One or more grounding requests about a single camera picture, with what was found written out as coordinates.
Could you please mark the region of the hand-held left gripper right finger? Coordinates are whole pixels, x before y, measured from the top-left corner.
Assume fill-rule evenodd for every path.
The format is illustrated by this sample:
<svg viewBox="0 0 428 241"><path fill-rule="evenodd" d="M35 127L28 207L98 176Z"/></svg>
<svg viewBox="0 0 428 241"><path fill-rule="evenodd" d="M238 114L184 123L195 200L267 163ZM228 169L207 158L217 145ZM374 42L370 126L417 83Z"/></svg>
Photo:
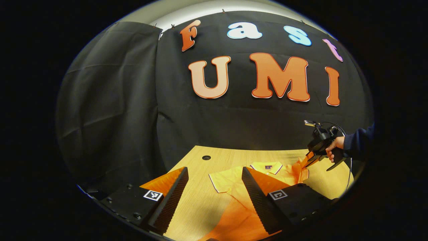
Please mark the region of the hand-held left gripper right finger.
<svg viewBox="0 0 428 241"><path fill-rule="evenodd" d="M288 185L248 167L242 169L242 181L268 234L302 232L337 201L304 183Z"/></svg>

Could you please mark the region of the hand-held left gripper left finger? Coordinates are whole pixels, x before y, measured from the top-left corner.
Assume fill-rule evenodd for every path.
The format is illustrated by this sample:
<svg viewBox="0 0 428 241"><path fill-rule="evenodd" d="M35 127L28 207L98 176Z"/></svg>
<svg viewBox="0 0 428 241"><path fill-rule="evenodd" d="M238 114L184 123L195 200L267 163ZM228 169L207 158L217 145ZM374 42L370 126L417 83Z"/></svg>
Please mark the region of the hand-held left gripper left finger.
<svg viewBox="0 0 428 241"><path fill-rule="evenodd" d="M182 167L142 185L126 184L99 202L133 226L163 235L188 180L188 168Z"/></svg>

